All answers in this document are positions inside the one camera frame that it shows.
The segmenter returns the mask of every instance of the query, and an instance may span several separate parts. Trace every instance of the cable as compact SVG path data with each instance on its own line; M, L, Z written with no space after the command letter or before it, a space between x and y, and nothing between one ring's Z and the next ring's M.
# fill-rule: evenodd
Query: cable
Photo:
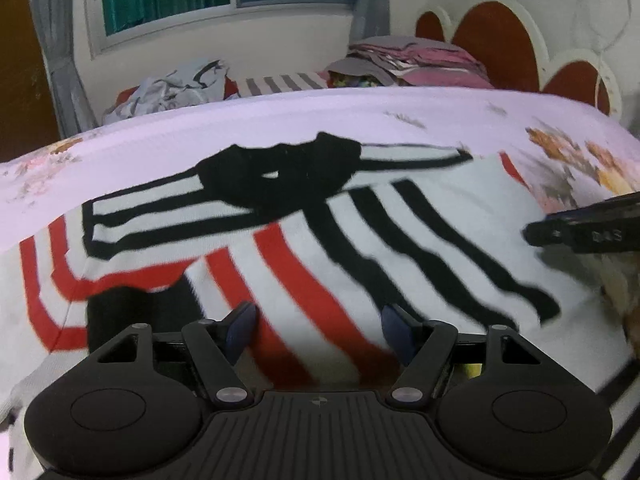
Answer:
M626 30L628 29L629 23L631 22L631 17L633 14L633 0L626 0L626 9L628 12L628 15L626 17L625 23L622 25L622 28L620 28L620 30L618 31L618 33L613 37L613 39L611 41L609 41L609 43L607 43L604 47L602 47L599 52L598 52L598 65L596 67L596 71L598 73L597 77L596 77L596 86L594 88L594 92L593 92L593 103L594 106L596 107L596 110L598 109L598 98L599 98L599 94L600 94L600 83L602 83L602 74L600 73L600 71L602 70L602 61L603 61L603 57L604 57L604 53L609 50L610 48L616 46L618 44L618 42L620 41L620 39L622 39L622 37L625 35ZM593 24L591 23L591 13L589 13L589 19L588 19L588 25L589 28L591 29L591 31L598 36L599 38L603 38L604 35L601 34L599 31L597 31L594 27Z

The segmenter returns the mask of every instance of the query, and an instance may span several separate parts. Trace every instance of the wooden headboard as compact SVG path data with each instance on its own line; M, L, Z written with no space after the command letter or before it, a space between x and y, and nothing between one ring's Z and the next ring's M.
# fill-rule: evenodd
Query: wooden headboard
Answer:
M517 2L476 0L457 23L442 7L428 9L418 18L415 35L464 48L486 66L499 89L554 94L593 106L599 69L598 109L617 120L622 114L620 88L606 63L583 48L549 59L538 26Z

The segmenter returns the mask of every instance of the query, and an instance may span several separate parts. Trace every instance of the black and white stripe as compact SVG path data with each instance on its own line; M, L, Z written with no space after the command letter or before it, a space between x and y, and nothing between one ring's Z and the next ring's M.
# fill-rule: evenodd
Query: black and white stripe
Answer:
M640 478L640 362L630 360L598 392L611 410L613 436L597 472L607 479Z
M326 81L316 72L298 72L272 77L241 79L236 81L236 84L238 85L240 97L327 88Z
M470 159L468 153L453 148L363 145L343 189L389 182L414 171L452 168ZM190 169L85 203L83 240L88 256L110 260L123 251L252 230L282 215L230 205L207 192L195 169ZM207 250L227 242L225 238Z
M9 413L6 418L7 426L11 428L15 425L15 415L13 413ZM9 456L7 457L7 467L9 473L14 472L14 448L9 448Z
M489 171L478 171L482 165ZM446 320L463 332L483 332L492 324L531 330L558 316L559 303L571 308L590 292L567 276L555 277L557 271L520 243L518 228L500 223L509 208L500 202L501 190L517 186L504 170L498 168L502 176L492 181L497 175L491 175L486 161L473 167L476 178L495 186L474 200L451 194L436 209L424 185L428 179L407 178L349 190L301 214L329 258L378 308L397 303L417 318ZM470 176L462 169L450 172L448 179L462 183ZM491 218L477 216L476 225L462 231L465 235L446 219L473 217L474 208L494 211ZM527 208L529 215L539 214L532 199ZM487 251L481 241L494 230L492 222L497 235ZM514 261L517 267L510 265Z

